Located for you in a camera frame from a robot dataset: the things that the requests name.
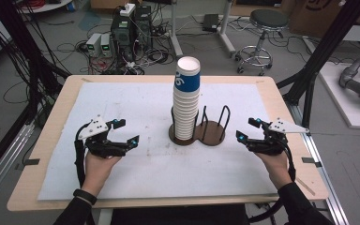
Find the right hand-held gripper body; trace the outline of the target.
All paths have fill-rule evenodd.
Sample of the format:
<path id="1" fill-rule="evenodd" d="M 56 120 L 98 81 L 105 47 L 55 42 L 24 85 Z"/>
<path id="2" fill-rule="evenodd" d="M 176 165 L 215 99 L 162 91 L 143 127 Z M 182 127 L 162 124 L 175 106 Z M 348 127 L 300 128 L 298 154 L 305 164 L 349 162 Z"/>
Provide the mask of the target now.
<path id="1" fill-rule="evenodd" d="M 308 128 L 298 126 L 281 118 L 267 123 L 270 124 L 269 128 L 262 129 L 264 138 L 262 140 L 253 140 L 256 143 L 256 146 L 252 148 L 254 153 L 269 156 L 279 155 L 287 148 L 287 133 L 309 133 Z"/>

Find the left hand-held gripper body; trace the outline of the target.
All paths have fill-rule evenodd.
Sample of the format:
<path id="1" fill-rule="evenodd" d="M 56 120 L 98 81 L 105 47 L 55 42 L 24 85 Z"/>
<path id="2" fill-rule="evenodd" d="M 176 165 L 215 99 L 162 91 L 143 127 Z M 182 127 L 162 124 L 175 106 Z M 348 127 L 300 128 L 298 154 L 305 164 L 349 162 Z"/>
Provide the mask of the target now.
<path id="1" fill-rule="evenodd" d="M 126 153 L 122 152 L 116 145 L 118 142 L 112 142 L 108 139 L 108 129 L 106 121 L 101 115 L 84 124 L 76 133 L 76 146 L 84 147 L 97 157 L 111 158 L 122 157 Z"/>

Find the dark brown wire cup holder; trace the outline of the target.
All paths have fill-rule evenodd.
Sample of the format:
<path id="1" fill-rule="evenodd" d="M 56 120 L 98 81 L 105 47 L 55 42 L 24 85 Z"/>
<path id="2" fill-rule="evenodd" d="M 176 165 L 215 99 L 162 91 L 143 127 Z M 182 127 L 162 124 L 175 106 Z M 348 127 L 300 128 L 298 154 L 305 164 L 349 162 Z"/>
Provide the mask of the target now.
<path id="1" fill-rule="evenodd" d="M 177 145 L 191 145 L 199 141 L 207 146 L 217 146 L 221 144 L 226 136 L 226 128 L 230 122 L 231 111 L 227 105 L 221 110 L 218 121 L 209 120 L 206 114 L 206 107 L 202 110 L 202 120 L 197 122 L 199 115 L 196 114 L 192 121 L 192 135 L 189 139 L 181 140 L 179 133 L 176 131 L 177 122 L 174 119 L 174 112 L 171 110 L 172 124 L 169 127 L 169 138 Z"/>

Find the stack of nested paper cups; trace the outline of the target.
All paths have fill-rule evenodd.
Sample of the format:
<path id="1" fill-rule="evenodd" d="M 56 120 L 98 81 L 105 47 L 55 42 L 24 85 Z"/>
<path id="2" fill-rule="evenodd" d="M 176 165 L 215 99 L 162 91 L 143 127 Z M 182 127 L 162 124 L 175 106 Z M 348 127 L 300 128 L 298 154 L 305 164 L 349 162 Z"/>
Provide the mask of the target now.
<path id="1" fill-rule="evenodd" d="M 200 61 L 184 56 L 177 61 L 173 83 L 172 115 L 174 135 L 186 141 L 192 138 L 195 117 L 199 111 Z"/>

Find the person's right hand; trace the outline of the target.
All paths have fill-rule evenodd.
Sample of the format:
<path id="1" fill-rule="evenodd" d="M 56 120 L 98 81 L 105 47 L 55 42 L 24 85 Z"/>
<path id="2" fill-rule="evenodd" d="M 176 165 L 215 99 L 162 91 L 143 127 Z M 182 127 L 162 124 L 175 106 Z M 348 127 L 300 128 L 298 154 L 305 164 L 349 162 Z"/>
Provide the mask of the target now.
<path id="1" fill-rule="evenodd" d="M 269 173 L 269 178 L 276 187 L 281 189 L 291 183 L 292 179 L 288 173 L 287 156 L 284 152 L 276 156 L 256 153 Z"/>

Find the person's left hand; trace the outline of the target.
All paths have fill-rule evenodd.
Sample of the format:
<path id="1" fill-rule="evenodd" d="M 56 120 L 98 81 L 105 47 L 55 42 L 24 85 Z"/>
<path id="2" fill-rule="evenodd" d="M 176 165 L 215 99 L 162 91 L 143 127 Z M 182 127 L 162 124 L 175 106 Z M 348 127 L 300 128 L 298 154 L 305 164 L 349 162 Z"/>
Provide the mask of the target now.
<path id="1" fill-rule="evenodd" d="M 121 157 L 102 158 L 88 153 L 85 158 L 85 180 L 82 190 L 97 196 Z"/>

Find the white foam mat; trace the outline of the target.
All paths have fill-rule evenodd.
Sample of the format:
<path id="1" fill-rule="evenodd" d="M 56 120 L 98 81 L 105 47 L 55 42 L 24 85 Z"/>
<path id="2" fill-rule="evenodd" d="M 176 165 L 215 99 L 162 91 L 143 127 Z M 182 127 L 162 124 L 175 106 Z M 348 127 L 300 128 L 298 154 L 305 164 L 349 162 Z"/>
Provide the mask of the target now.
<path id="1" fill-rule="evenodd" d="M 99 196 L 102 199 L 163 199 L 249 196 L 275 193 L 261 161 L 235 137 L 252 139 L 263 132 L 248 124 L 250 117 L 269 118 L 254 84 L 204 83 L 200 113 L 226 125 L 217 146 L 200 142 L 180 146 L 169 138 L 173 105 L 172 83 L 88 82 L 82 85 L 53 150 L 38 197 L 68 200 L 78 187 L 74 140 L 77 130 L 96 116 L 123 119 L 110 131 L 114 142 L 140 138 L 136 148 L 114 166 Z"/>

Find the light wooden table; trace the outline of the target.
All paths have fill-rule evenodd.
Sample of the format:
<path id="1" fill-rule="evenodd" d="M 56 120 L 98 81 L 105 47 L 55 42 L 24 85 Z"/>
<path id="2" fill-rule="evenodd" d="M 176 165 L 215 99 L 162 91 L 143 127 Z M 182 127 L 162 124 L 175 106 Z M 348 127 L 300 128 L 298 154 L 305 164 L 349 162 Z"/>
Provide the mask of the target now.
<path id="1" fill-rule="evenodd" d="M 81 87 L 85 83 L 174 83 L 173 75 L 72 75 L 65 81 L 64 87 L 52 108 L 52 112 L 42 129 L 31 158 L 40 158 L 38 165 L 25 166 L 22 175 L 14 188 L 7 203 L 10 211 L 37 211 L 64 209 L 73 198 L 68 200 L 42 201 L 38 194 L 47 174 L 48 165 L 53 155 L 53 150 L 58 144 L 62 130 L 68 119 L 69 113 L 75 104 Z M 204 83 L 239 83 L 254 84 L 260 93 L 263 105 L 269 116 L 266 122 L 281 118 L 291 121 L 289 113 L 274 80 L 261 76 L 203 76 Z M 175 205 L 202 205 L 224 203 L 267 203 L 278 199 L 275 193 L 260 195 L 235 195 L 218 197 L 182 197 L 163 199 L 102 199 L 98 195 L 96 206 L 98 208 L 126 208 L 126 207 L 153 207 Z"/>

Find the black wristband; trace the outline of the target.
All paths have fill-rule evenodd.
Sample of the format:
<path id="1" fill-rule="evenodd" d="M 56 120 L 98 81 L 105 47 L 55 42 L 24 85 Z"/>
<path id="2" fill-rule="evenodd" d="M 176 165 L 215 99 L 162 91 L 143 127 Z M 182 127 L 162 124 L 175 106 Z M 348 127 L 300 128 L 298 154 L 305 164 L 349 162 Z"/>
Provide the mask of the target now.
<path id="1" fill-rule="evenodd" d="M 97 202 L 97 197 L 82 190 L 82 189 L 75 189 L 73 192 L 73 196 L 77 197 L 77 198 L 81 198 L 85 201 L 87 201 L 88 203 L 90 203 L 91 205 L 94 205 Z"/>

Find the grey bench power supply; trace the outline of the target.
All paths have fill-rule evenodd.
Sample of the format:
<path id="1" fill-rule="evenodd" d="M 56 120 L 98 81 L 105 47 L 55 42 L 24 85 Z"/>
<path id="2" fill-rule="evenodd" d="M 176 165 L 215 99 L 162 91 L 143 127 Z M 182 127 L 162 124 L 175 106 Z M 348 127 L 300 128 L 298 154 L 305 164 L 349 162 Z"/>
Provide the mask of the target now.
<path id="1" fill-rule="evenodd" d="M 101 35 L 101 52 L 104 57 L 111 57 L 112 56 L 112 44 L 111 44 L 111 37 L 109 34 L 102 34 Z"/>
<path id="2" fill-rule="evenodd" d="M 101 34 L 95 33 L 93 34 L 87 41 L 86 47 L 91 57 L 98 57 L 101 53 Z"/>

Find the black computer tower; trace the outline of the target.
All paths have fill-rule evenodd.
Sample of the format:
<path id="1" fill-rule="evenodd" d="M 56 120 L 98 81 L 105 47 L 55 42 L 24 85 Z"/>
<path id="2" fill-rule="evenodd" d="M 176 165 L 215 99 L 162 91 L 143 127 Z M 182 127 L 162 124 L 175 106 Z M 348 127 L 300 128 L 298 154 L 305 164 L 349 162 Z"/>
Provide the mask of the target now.
<path id="1" fill-rule="evenodd" d="M 134 60 L 133 43 L 135 40 L 132 20 L 127 16 L 115 14 L 111 32 L 117 57 L 123 61 L 132 62 Z"/>
<path id="2" fill-rule="evenodd" d="M 151 38 L 151 7 L 137 6 L 134 19 L 136 22 L 136 34 L 139 45 L 146 51 L 152 46 Z"/>

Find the black round stool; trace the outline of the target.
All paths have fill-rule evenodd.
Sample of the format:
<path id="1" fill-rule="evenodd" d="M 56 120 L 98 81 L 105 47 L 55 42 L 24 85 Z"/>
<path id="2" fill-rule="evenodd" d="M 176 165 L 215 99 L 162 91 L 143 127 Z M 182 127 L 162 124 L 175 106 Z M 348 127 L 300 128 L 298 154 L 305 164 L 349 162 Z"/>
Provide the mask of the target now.
<path id="1" fill-rule="evenodd" d="M 248 45 L 236 52 L 234 60 L 238 63 L 237 72 L 243 73 L 244 65 L 260 68 L 260 76 L 273 66 L 273 56 L 263 47 L 265 38 L 270 32 L 281 33 L 288 25 L 288 17 L 273 9 L 255 9 L 250 13 L 249 21 L 262 30 L 256 45 Z"/>

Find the white power strip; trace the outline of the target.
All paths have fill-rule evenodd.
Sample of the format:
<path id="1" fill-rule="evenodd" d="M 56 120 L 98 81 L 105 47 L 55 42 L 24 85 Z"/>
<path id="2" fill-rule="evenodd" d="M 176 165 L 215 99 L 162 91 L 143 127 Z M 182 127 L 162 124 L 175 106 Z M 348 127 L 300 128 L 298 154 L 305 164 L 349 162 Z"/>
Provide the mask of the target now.
<path id="1" fill-rule="evenodd" d="M 120 10 L 120 15 L 129 17 L 133 13 L 135 7 L 136 7 L 135 4 L 131 4 L 131 3 L 125 4 L 125 8 Z"/>

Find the brown cardboard box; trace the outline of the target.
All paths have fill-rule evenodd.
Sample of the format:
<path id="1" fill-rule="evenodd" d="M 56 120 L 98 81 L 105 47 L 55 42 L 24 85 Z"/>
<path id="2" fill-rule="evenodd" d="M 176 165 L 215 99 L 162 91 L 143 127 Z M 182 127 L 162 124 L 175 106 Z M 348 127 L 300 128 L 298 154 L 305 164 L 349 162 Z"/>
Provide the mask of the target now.
<path id="1" fill-rule="evenodd" d="M 322 38 L 348 0 L 293 0 L 291 33 Z"/>

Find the white round table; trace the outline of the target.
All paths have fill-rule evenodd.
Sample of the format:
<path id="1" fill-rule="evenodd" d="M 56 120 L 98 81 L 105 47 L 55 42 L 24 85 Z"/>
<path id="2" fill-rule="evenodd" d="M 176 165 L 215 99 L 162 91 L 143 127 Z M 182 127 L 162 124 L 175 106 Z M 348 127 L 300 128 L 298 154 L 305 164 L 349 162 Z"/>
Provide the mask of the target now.
<path id="1" fill-rule="evenodd" d="M 21 10 L 24 13 L 46 12 L 67 7 L 68 5 L 70 5 L 71 9 L 74 9 L 73 0 L 58 0 L 58 3 L 50 3 L 48 0 L 23 0 L 20 3 Z"/>

